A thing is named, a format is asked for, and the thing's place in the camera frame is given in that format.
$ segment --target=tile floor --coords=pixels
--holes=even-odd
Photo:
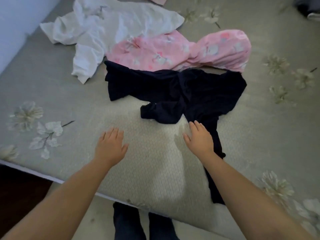
[[[53,192],[60,184],[53,182],[48,194]],[[87,210],[73,240],[113,240],[115,229],[113,226],[113,201],[95,196]],[[140,211],[140,221],[146,238],[149,239],[149,219],[145,211]],[[188,224],[173,221],[180,240],[227,240],[214,233],[198,229]]]

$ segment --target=forearm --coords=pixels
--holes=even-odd
[[[270,197],[217,155],[201,161],[248,240],[312,239]]]
[[[70,240],[109,167],[92,160],[45,198],[5,240]]]

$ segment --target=pants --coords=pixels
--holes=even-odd
[[[114,240],[146,240],[138,209],[118,202],[113,204]],[[179,240],[170,218],[149,213],[150,240]]]

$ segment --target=pink object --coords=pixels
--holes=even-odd
[[[156,4],[159,4],[159,5],[163,6],[166,3],[167,0],[151,0],[151,1],[153,1]]]
[[[208,34],[198,43],[189,42],[174,30],[153,38],[124,40],[106,54],[108,60],[134,70],[182,70],[212,66],[243,72],[249,60],[251,43],[241,30]]]

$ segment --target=hand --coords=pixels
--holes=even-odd
[[[189,126],[192,136],[190,138],[186,133],[183,133],[184,141],[190,151],[204,164],[208,158],[215,155],[214,142],[203,124],[195,121],[194,123],[189,122]]]
[[[106,163],[110,168],[118,164],[129,147],[129,144],[122,146],[123,134],[123,130],[113,127],[108,132],[103,132],[96,146],[94,160]]]

